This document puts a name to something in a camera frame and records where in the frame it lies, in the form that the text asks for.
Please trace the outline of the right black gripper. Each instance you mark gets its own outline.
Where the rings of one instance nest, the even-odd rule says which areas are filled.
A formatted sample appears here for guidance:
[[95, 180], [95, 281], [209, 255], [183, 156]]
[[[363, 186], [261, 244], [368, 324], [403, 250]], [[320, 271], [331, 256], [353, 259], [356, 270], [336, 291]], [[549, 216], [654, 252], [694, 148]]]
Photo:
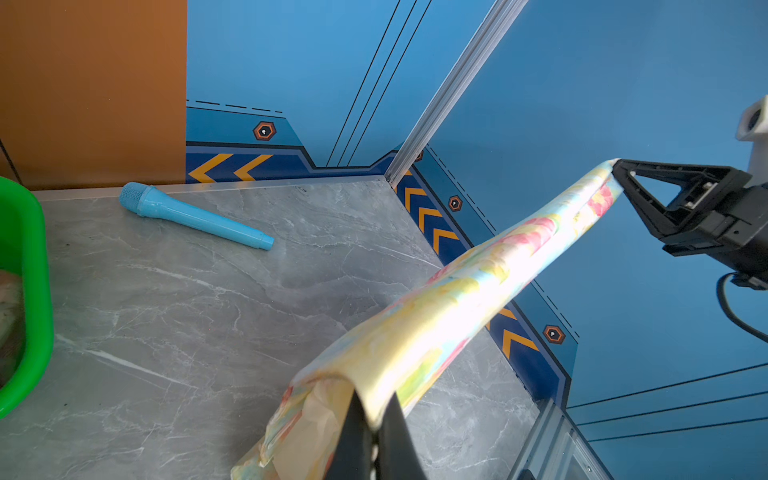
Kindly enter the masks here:
[[[767, 185], [743, 188], [752, 176], [729, 166], [619, 159], [612, 174], [663, 250], [673, 256], [707, 255], [735, 272], [733, 282], [767, 288]], [[679, 188], [667, 204], [641, 183]]]

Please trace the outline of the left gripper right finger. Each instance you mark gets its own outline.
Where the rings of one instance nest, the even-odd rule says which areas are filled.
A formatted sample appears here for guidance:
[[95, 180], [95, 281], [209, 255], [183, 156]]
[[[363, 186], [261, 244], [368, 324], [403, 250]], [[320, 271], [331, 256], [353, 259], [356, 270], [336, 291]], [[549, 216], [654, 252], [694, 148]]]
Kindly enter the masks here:
[[379, 480], [426, 480], [414, 448], [400, 401], [394, 394], [384, 412], [377, 434], [376, 478]]

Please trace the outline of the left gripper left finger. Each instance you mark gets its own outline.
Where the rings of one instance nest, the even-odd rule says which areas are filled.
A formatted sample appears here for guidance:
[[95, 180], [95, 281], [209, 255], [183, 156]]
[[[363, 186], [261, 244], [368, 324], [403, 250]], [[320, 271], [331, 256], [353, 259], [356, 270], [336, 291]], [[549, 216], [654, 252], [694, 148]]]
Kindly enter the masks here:
[[375, 471], [373, 433], [356, 392], [350, 401], [325, 480], [369, 480]]

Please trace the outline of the floral pastel skirt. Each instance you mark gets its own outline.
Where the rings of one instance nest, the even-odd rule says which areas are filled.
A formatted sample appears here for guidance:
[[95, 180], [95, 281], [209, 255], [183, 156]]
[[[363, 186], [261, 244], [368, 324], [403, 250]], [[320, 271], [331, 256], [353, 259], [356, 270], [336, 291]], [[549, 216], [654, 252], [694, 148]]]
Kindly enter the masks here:
[[353, 393], [377, 434], [396, 394], [405, 419], [474, 336], [588, 231], [622, 189], [606, 161], [513, 227], [348, 331], [291, 380], [234, 479], [324, 479]]

